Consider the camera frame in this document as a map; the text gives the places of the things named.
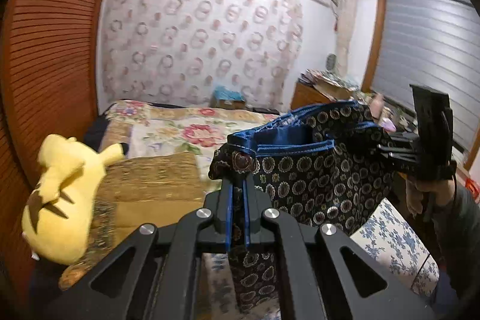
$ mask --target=plush toy ear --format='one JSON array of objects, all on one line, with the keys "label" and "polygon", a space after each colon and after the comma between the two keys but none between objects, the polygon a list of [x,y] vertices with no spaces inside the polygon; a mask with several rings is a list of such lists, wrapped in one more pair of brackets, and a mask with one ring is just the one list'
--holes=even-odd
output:
[{"label": "plush toy ear", "polygon": [[110,145],[100,152],[99,156],[102,160],[102,163],[105,167],[119,162],[125,158],[125,155],[128,153],[128,144],[127,143],[118,143]]}]

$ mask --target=floral bedspread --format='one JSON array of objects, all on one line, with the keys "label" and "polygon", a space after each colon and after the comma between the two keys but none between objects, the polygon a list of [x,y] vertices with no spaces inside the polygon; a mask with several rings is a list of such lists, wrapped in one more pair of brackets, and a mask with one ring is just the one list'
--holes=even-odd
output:
[{"label": "floral bedspread", "polygon": [[[227,135],[275,118],[244,110],[164,109],[132,100],[118,101],[106,116],[110,124],[101,148],[127,142],[129,158],[190,151],[196,156],[206,193],[220,187],[220,182],[210,180],[207,174],[215,150],[226,142]],[[387,199],[351,237],[405,286],[421,296],[431,295],[438,281],[438,266]],[[264,303],[249,314],[240,314],[227,255],[208,254],[204,260],[209,271],[212,319],[280,319],[276,302]]]}]

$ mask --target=pink flower pattern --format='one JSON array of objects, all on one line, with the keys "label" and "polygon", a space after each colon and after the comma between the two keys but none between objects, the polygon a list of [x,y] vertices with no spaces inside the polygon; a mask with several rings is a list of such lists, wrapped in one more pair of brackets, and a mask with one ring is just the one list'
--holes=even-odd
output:
[{"label": "pink flower pattern", "polygon": [[191,124],[183,129],[183,137],[192,144],[208,148],[222,144],[224,137],[220,129],[204,124]]},{"label": "pink flower pattern", "polygon": [[119,115],[126,115],[128,117],[137,114],[137,109],[134,107],[124,107],[122,109],[117,109]]},{"label": "pink flower pattern", "polygon": [[199,109],[198,111],[200,112],[201,115],[207,115],[209,117],[213,117],[216,113],[215,110],[210,109],[209,107]]},{"label": "pink flower pattern", "polygon": [[135,107],[144,107],[146,105],[146,102],[141,102],[139,100],[129,100],[129,103]]}]

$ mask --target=tote bag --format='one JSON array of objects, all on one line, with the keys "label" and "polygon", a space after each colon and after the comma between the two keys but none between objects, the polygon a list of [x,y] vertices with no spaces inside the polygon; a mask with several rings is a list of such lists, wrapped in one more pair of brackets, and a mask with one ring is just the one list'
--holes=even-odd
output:
[{"label": "tote bag", "polygon": [[248,311],[277,295],[275,256],[245,248],[243,183],[253,173],[255,188],[273,207],[310,226],[332,223],[346,234],[364,224],[391,188],[393,168],[377,145],[394,146],[357,101],[315,104],[261,127],[233,133],[215,151],[211,179],[234,186],[229,264],[238,307]]}]

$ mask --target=yellow plush toy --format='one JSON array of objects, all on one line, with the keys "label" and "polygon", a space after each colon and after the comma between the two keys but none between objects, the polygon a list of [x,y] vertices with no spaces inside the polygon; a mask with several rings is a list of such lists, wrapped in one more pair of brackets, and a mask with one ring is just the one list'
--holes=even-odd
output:
[{"label": "yellow plush toy", "polygon": [[23,237],[39,255],[72,264],[85,253],[93,202],[105,167],[123,159],[128,146],[96,153],[75,138],[48,135],[38,162],[45,168],[23,210]]}]

